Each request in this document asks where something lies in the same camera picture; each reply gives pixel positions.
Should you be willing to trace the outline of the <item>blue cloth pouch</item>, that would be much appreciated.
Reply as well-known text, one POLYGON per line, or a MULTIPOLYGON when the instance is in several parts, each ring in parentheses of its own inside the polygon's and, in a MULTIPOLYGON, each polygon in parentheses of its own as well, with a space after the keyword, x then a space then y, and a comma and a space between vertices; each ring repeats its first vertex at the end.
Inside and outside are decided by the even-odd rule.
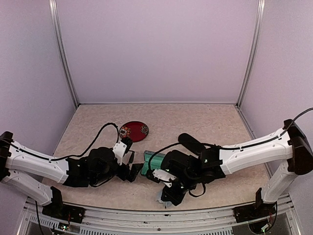
POLYGON ((156 194, 156 201, 159 202, 159 203, 164 203, 164 201, 162 200, 162 191, 159 191, 157 194, 156 194))

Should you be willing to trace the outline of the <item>blue-grey hard glasses case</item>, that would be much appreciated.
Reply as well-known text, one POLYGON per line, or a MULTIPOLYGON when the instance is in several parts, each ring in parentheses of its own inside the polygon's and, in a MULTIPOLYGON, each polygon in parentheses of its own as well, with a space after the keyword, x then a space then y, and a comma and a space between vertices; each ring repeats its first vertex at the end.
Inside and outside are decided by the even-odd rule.
MULTIPOLYGON (((148 166, 149 159, 152 157, 153 154, 154 152, 152 151, 148 151, 148 150, 144 151, 144 165, 143 165, 143 168, 141 169, 142 176, 146 176, 146 173, 149 169, 149 166, 148 166)), ((161 164, 164 158, 165 158, 165 154, 162 154, 162 153, 156 154, 150 163, 151 170, 161 169, 161 164)))

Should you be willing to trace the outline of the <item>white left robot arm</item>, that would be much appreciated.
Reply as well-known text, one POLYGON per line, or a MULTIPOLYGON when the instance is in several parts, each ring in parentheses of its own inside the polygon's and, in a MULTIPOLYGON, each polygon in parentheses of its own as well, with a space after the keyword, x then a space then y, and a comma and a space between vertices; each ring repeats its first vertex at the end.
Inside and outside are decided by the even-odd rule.
POLYGON ((122 181, 133 182, 143 164, 134 164, 134 152, 127 164, 124 156, 130 151, 132 141, 118 141, 112 148, 99 147, 79 159, 56 158, 26 148, 13 140, 11 132, 0 136, 0 181, 18 187, 38 204, 49 207, 57 217, 68 214, 58 189, 37 182, 31 174, 49 178, 72 188, 96 188, 117 176, 122 181))

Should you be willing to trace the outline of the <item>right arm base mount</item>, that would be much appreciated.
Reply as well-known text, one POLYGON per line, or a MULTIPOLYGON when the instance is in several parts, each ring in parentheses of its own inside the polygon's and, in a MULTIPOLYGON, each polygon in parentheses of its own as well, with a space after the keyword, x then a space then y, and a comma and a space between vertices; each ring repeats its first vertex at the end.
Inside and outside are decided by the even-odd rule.
POLYGON ((256 192, 255 202, 252 204, 238 206, 233 209, 234 217, 237 223, 259 219, 276 213, 277 202, 267 203, 262 198, 262 189, 256 192))

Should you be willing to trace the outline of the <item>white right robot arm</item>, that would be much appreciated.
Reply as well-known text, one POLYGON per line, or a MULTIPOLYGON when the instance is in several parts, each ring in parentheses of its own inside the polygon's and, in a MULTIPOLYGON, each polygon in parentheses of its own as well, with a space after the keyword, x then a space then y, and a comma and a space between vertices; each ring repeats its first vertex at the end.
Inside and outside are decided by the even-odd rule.
POLYGON ((144 153, 141 175, 156 183, 165 184, 161 202, 177 206, 197 185, 225 178, 247 167, 281 160, 281 165, 268 183, 257 193, 258 199, 250 206, 254 217, 261 217, 274 204, 281 193, 297 176, 313 170, 313 151, 307 137, 292 119, 284 121, 284 127, 252 141, 219 146, 201 143, 187 133, 178 137, 191 154, 172 150, 165 155, 160 151, 144 153))

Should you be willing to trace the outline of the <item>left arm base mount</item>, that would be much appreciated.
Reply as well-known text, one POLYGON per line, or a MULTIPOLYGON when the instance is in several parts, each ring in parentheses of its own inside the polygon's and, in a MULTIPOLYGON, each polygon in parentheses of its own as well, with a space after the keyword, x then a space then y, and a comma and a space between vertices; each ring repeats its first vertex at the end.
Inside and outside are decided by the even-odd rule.
POLYGON ((42 214, 81 224, 85 215, 85 209, 63 203, 61 191, 55 187, 50 187, 52 191, 51 202, 43 206, 42 214))

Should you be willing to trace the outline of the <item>black glasses case beige lining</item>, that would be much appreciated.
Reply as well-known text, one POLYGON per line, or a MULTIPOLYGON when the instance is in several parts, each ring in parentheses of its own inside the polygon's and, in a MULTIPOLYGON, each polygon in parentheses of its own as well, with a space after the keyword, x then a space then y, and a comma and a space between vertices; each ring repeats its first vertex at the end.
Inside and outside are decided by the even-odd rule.
POLYGON ((203 144, 187 133, 180 134, 178 142, 197 156, 200 156, 201 152, 206 149, 203 144))

